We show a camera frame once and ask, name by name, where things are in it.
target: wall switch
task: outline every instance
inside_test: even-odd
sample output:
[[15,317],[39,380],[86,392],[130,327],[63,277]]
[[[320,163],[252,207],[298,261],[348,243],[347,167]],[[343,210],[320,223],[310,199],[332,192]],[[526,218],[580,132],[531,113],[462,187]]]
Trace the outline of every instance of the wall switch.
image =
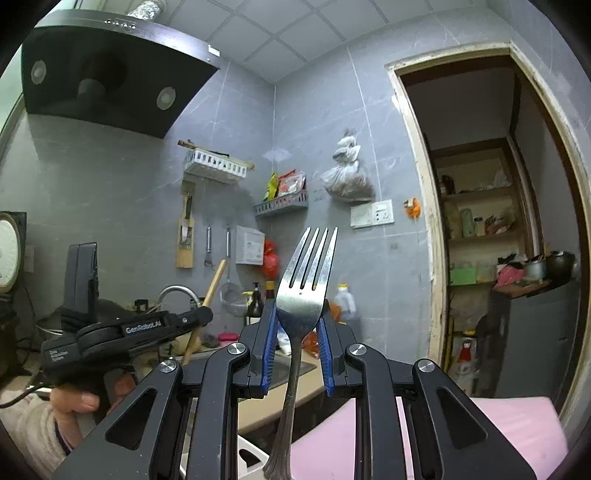
[[34,260],[35,257],[35,247],[33,247],[32,245],[26,245],[25,246],[25,258],[24,258],[24,262],[22,265],[22,269],[25,271],[25,273],[35,273],[35,267],[34,267]]
[[364,203],[351,207],[351,228],[394,223],[392,200]]
[[351,207],[351,228],[372,226],[372,204],[364,203]]

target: wooden spoon handle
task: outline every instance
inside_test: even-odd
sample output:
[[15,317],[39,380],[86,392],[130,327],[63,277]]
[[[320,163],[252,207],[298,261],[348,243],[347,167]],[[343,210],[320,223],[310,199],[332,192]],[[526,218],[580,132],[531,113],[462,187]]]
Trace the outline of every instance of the wooden spoon handle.
[[[212,282],[209,284],[209,288],[207,289],[207,294],[205,295],[205,300],[203,301],[204,307],[209,307],[209,305],[211,304],[211,302],[213,300],[213,295],[215,294],[215,292],[217,290],[217,285],[220,283],[220,280],[222,279],[223,271],[225,268],[226,268],[226,259],[224,258],[220,262],[219,266],[217,267],[216,274],[213,276]],[[197,343],[197,340],[199,339],[199,331],[200,330],[201,330],[201,327],[197,327],[191,332],[191,337],[189,338],[189,342],[187,343],[187,348],[186,348],[185,353],[183,355],[183,365],[187,365],[189,363],[189,360],[191,360],[191,354],[193,353],[193,349],[195,348],[195,344]]]

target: jar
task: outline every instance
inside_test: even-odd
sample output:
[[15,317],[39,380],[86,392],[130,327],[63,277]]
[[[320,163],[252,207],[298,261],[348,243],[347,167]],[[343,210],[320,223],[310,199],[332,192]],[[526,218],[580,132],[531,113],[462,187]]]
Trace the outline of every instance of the jar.
[[486,235],[486,228],[484,225],[484,220],[482,217],[475,217],[474,218],[474,230],[476,232],[476,236],[485,236]]

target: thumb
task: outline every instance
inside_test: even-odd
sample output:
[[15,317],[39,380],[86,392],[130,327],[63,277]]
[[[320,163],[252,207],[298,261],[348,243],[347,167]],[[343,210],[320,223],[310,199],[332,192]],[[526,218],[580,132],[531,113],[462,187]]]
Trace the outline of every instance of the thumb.
[[88,413],[99,408],[99,397],[90,392],[80,391],[72,385],[54,388],[49,396],[55,411],[61,413]]

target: ceiling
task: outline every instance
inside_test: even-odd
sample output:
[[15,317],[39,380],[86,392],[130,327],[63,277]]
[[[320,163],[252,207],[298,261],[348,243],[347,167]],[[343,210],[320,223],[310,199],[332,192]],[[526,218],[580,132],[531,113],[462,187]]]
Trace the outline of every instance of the ceiling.
[[[343,43],[431,11],[478,0],[165,0],[158,22],[197,37],[276,83]],[[106,0],[126,13],[141,0]]]

